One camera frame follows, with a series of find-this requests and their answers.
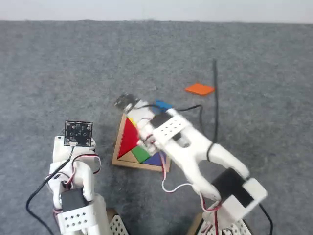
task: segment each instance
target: green tangram piece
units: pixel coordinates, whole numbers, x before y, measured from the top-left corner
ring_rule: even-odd
[[[142,149],[139,146],[136,146],[135,148],[133,148],[132,153],[134,154],[134,156],[137,158],[137,160],[140,163],[144,162],[150,157],[149,153],[147,153],[146,150]]]

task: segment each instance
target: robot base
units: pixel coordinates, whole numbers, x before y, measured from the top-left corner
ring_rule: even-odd
[[[215,235],[215,229],[213,228],[204,234],[202,231],[205,229],[206,223],[202,219],[202,213],[199,213],[193,221],[193,224],[188,230],[187,235]],[[229,229],[224,229],[223,233],[219,230],[219,235],[253,235],[244,220],[240,220],[235,224],[232,224]]]

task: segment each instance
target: circuit board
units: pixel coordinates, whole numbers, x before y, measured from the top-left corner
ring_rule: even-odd
[[[92,122],[65,121],[64,146],[91,146]]]

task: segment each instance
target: orange tangram piece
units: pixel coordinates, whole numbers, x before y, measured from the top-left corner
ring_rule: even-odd
[[[185,88],[185,91],[198,94],[198,95],[207,95],[215,91],[214,87],[209,87],[202,85],[200,83],[195,83],[194,85]]]

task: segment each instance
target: black cable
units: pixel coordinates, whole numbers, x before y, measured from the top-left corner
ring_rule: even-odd
[[[218,131],[219,131],[219,88],[218,88],[218,70],[217,70],[217,60],[214,59],[212,63],[212,69],[213,69],[213,79],[214,79],[214,89],[215,89],[215,128],[214,128],[214,137],[212,140],[211,145],[209,146],[207,152],[206,152],[206,158],[209,160],[209,154],[213,147],[213,145],[217,142],[218,139]]]
[[[50,174],[42,182],[42,184],[29,196],[28,200],[26,201],[26,207],[25,208],[26,208],[27,212],[32,217],[37,219],[49,231],[50,235],[54,235],[53,231],[49,228],[49,226],[39,216],[37,216],[33,211],[31,211],[31,209],[29,208],[29,204],[30,204],[31,200],[39,193],[39,191],[46,185],[46,183],[48,183],[48,181],[51,180],[52,177],[55,176],[70,161],[70,158],[72,157],[73,151],[74,151],[74,147],[72,147],[72,151],[69,155],[69,158],[62,165],[60,165],[52,174]]]
[[[195,108],[198,108],[198,107],[200,107],[200,110],[199,110],[200,130],[201,130],[202,134],[204,134],[204,136],[206,136],[205,132],[204,132],[203,121],[202,121],[203,106],[201,104],[197,104],[197,105],[191,106],[191,107],[186,108],[186,109],[176,109],[176,110],[180,111],[180,112],[184,112],[184,111],[188,111],[188,110],[195,109]]]
[[[266,216],[267,219],[269,220],[269,224],[270,224],[269,235],[272,235],[272,234],[273,234],[273,228],[274,228],[273,221],[272,221],[270,215],[269,215],[268,212],[264,209],[264,207],[263,207],[263,205],[262,205],[261,203],[259,204],[259,207],[261,208],[261,210],[263,211],[263,213],[265,214],[265,216]]]

